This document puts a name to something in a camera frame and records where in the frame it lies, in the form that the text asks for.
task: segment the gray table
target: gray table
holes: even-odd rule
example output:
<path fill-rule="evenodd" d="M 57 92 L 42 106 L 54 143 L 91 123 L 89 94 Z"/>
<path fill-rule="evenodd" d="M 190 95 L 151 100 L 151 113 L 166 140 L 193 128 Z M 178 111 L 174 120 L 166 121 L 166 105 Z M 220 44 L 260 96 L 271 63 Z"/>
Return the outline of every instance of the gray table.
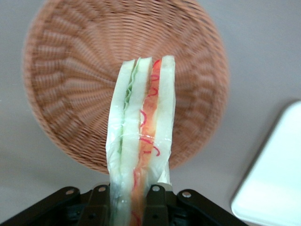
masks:
<path fill-rule="evenodd" d="M 42 2 L 0 0 L 0 222 L 64 186 L 86 192 L 109 180 L 60 151 L 27 104 L 21 52 Z M 194 189 L 231 212 L 231 198 L 279 111 L 301 99 L 301 1 L 199 2 L 227 50 L 230 98 L 210 143 L 171 171 L 171 180 L 175 193 Z"/>

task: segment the bolt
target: bolt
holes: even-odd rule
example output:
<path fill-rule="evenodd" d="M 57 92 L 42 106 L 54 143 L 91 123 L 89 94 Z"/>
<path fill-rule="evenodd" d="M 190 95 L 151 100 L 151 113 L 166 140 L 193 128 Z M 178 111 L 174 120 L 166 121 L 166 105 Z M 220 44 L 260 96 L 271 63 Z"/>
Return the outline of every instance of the bolt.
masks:
<path fill-rule="evenodd" d="M 100 188 L 98 189 L 98 191 L 99 191 L 99 192 L 104 192 L 104 191 L 105 191 L 105 187 L 100 187 Z"/>
<path fill-rule="evenodd" d="M 182 195 L 185 197 L 185 198 L 190 198 L 191 197 L 191 194 L 189 192 L 183 192 Z"/>
<path fill-rule="evenodd" d="M 158 191 L 160 191 L 160 188 L 158 186 L 154 186 L 154 187 L 152 187 L 152 190 L 154 192 L 158 192 Z"/>
<path fill-rule="evenodd" d="M 74 189 L 70 189 L 66 192 L 66 194 L 73 194 L 74 193 Z"/>

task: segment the wicker basket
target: wicker basket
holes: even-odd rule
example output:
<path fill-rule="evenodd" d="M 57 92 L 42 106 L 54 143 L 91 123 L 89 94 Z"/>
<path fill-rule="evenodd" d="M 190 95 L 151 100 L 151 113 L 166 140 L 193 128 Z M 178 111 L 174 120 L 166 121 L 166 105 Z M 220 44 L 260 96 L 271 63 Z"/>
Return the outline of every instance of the wicker basket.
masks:
<path fill-rule="evenodd" d="M 227 100 L 220 37 L 193 0 L 48 0 L 25 46 L 28 99 L 63 151 L 108 173 L 107 120 L 119 68 L 125 60 L 164 55 L 176 60 L 174 168 L 208 142 Z"/>

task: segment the plastic wrap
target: plastic wrap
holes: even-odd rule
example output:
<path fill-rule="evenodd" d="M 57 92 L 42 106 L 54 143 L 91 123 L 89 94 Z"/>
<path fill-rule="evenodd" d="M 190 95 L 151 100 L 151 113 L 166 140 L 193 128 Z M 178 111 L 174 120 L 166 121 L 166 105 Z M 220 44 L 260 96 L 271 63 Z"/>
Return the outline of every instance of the plastic wrap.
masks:
<path fill-rule="evenodd" d="M 169 180 L 163 172 L 172 143 L 174 58 L 156 63 L 159 74 L 152 58 L 124 62 L 114 90 L 106 143 L 112 226 L 140 226 L 150 186 Z"/>

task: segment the tomato slice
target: tomato slice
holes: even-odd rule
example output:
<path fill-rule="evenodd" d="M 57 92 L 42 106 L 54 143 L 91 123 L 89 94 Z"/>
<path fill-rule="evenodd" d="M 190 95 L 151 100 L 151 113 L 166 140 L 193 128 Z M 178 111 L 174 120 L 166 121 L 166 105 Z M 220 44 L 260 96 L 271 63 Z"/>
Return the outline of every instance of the tomato slice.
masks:
<path fill-rule="evenodd" d="M 156 112 L 158 106 L 158 90 L 162 59 L 157 60 L 150 75 L 150 88 L 140 110 L 143 121 L 140 125 L 139 160 L 134 169 L 134 187 L 132 190 L 131 226 L 141 226 L 144 211 L 144 187 L 152 152 L 160 155 L 160 150 L 154 145 L 156 134 Z"/>

